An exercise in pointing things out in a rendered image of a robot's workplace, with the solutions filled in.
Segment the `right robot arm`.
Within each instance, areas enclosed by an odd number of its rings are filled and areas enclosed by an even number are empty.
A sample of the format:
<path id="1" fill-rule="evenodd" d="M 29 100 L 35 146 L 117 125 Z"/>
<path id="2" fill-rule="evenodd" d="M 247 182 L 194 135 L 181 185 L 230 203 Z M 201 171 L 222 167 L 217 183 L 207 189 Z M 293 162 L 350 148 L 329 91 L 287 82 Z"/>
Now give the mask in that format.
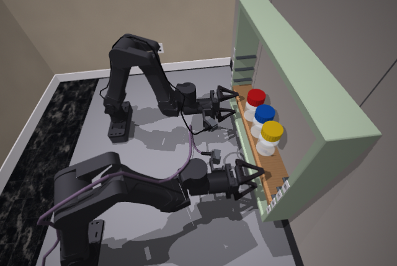
<path id="1" fill-rule="evenodd" d="M 163 180 L 131 170 L 121 164 L 118 153 L 110 151 L 57 172 L 54 176 L 54 206 L 92 184 L 92 179 L 111 164 L 116 165 L 105 171 L 101 178 L 127 172 Z M 161 212 L 172 213 L 191 205 L 190 194 L 208 195 L 208 167 L 204 160 L 193 158 L 177 171 L 179 175 L 160 184 L 126 174 L 111 177 L 101 182 L 101 186 L 87 190 L 55 210 L 53 226 L 60 230 L 61 266 L 98 266 L 104 220 L 94 219 L 118 202 L 150 205 Z"/>

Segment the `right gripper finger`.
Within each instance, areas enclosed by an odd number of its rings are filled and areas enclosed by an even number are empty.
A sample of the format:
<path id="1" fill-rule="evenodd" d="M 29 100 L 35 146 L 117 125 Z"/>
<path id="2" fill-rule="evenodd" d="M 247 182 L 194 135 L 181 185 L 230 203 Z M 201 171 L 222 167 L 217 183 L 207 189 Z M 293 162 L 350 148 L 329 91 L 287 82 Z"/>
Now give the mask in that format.
<path id="1" fill-rule="evenodd" d="M 264 169 L 255 165 L 252 165 L 250 163 L 247 163 L 245 161 L 242 161 L 240 159 L 236 159 L 235 160 L 235 164 L 236 166 L 238 166 L 238 170 L 239 170 L 239 174 L 240 174 L 240 178 L 241 178 L 241 185 L 255 179 L 256 177 L 259 177 L 260 175 L 264 174 Z M 256 172 L 255 174 L 251 174 L 249 176 L 245 176 L 244 172 L 243 172 L 243 167 L 247 167 L 250 169 L 254 169 L 257 170 L 258 172 Z"/>
<path id="2" fill-rule="evenodd" d="M 257 184 L 256 184 L 255 182 L 251 182 L 251 181 L 250 181 L 250 182 L 246 183 L 246 185 L 252 185 L 252 187 L 246 189 L 245 191 L 243 191 L 243 192 L 241 192 L 241 193 L 239 193 L 239 191 L 238 191 L 238 192 L 235 192 L 235 193 L 233 194 L 233 195 L 234 195 L 234 200 L 235 200 L 235 201 L 239 200 L 241 197 L 245 196 L 247 193 L 249 193 L 249 192 L 251 192 L 252 190 L 254 190 L 255 188 L 257 188 Z"/>

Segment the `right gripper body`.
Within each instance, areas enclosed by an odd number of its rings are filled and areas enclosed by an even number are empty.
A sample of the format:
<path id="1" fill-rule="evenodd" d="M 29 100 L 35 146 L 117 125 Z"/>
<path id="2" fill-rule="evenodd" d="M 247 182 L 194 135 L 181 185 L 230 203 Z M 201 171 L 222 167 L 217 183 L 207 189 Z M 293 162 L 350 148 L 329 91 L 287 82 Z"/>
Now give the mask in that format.
<path id="1" fill-rule="evenodd" d="M 238 166 L 235 166 L 234 168 L 236 174 L 235 179 L 233 171 L 231 171 L 230 163 L 219 168 L 213 167 L 213 153 L 214 151 L 212 151 L 212 155 L 209 160 L 211 173 L 207 174 L 208 194 L 226 193 L 226 199 L 229 199 L 231 198 L 231 194 L 238 192 L 239 186 L 241 185 Z"/>

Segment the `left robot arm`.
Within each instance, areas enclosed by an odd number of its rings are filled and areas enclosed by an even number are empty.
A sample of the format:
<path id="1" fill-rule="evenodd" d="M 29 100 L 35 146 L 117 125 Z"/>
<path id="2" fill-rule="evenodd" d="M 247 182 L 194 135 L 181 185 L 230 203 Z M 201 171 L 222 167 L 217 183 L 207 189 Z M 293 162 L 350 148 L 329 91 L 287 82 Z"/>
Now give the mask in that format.
<path id="1" fill-rule="evenodd" d="M 139 38 L 148 44 L 131 37 Z M 184 115 L 197 114 L 199 104 L 196 102 L 195 84 L 191 82 L 177 84 L 176 89 L 173 90 L 166 80 L 166 75 L 164 76 L 164 70 L 162 71 L 163 67 L 158 55 L 159 49 L 159 43 L 154 40 L 126 33 L 109 52 L 112 70 L 109 88 L 103 103 L 104 113 L 109 114 L 111 119 L 107 135 L 109 138 L 125 136 L 130 109 L 130 102 L 124 102 L 127 94 L 125 88 L 130 70 L 135 66 L 138 66 L 146 76 L 163 115 L 178 117 L 184 96 L 185 101 L 182 108 Z"/>

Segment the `white bottle with blue cap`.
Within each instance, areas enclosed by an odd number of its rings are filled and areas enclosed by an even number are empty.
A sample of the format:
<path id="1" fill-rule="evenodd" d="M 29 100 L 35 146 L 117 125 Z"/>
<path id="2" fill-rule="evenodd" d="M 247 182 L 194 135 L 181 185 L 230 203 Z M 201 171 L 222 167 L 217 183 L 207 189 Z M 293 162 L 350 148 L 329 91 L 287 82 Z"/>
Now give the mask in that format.
<path id="1" fill-rule="evenodd" d="M 255 138 L 259 138 L 262 130 L 262 126 L 267 121 L 272 121 L 275 116 L 275 110 L 273 107 L 262 104 L 256 108 L 256 112 L 252 121 L 251 134 Z"/>

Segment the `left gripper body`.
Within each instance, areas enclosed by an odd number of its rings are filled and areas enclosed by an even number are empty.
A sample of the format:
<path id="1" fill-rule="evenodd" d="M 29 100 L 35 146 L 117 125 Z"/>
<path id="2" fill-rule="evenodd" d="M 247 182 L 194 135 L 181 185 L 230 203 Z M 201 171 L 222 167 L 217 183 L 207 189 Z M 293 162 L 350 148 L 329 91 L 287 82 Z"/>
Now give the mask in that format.
<path id="1" fill-rule="evenodd" d="M 210 118 L 213 118 L 215 120 L 218 118 L 217 111 L 220 109 L 220 93 L 219 90 L 216 90 L 216 94 L 218 98 L 214 98 L 214 90 L 210 91 L 210 98 L 205 98 L 205 99 L 197 99 L 197 114 L 202 113 L 203 116 L 203 127 L 207 128 L 210 127 L 211 124 L 207 122 L 205 117 L 210 116 Z M 214 98 L 214 99 L 213 99 Z"/>

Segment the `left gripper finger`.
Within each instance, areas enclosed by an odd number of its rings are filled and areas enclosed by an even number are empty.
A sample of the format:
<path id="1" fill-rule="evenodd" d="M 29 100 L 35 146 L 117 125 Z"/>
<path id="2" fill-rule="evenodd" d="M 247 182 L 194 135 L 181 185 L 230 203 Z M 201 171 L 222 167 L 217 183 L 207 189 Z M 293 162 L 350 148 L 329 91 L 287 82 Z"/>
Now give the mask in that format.
<path id="1" fill-rule="evenodd" d="M 224 115 L 224 116 L 221 116 L 221 112 L 230 112 L 230 113 L 229 113 L 229 114 L 226 114 L 226 115 Z M 220 108 L 219 111 L 217 111 L 217 114 L 218 114 L 218 122 L 222 122 L 224 119 L 228 118 L 229 116 L 233 115 L 234 113 L 236 113 L 235 110 Z"/>
<path id="2" fill-rule="evenodd" d="M 217 89 L 219 90 L 219 93 L 220 93 L 220 102 L 228 100 L 228 99 L 231 99 L 233 97 L 239 96 L 238 92 L 231 91 L 231 90 L 226 89 L 226 88 L 224 88 L 222 86 L 218 86 Z M 223 92 L 227 92 L 227 93 L 230 93 L 232 95 L 223 95 Z"/>

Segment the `wooden shelf board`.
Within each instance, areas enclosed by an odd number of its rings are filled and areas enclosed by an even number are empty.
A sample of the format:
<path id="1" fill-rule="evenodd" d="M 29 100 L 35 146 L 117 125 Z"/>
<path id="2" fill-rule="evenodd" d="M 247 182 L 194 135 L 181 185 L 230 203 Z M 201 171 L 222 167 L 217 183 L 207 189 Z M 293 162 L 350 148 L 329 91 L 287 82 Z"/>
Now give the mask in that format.
<path id="1" fill-rule="evenodd" d="M 239 96 L 235 97 L 235 99 L 241 119 L 243 121 L 249 145 L 251 147 L 254 161 L 256 166 L 263 168 L 265 171 L 265 174 L 259 177 L 265 193 L 267 204 L 269 206 L 272 201 L 271 195 L 277 194 L 278 191 L 276 187 L 282 186 L 284 184 L 282 177 L 288 177 L 288 174 L 277 148 L 271 156 L 262 156 L 256 150 L 258 139 L 253 137 L 251 134 L 252 122 L 249 122 L 244 118 L 244 109 L 247 102 L 248 92 L 251 89 L 253 89 L 251 84 L 233 86 L 233 91 L 238 92 L 239 94 Z"/>

